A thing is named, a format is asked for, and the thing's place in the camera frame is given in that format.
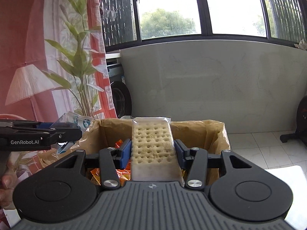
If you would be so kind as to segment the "person left hand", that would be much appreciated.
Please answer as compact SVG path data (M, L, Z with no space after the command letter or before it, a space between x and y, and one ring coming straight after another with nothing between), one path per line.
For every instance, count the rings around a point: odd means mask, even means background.
M12 159L7 162L7 169L1 176L1 208L5 210L14 210L15 205L13 203L12 195L16 186L17 175L14 171L14 163Z

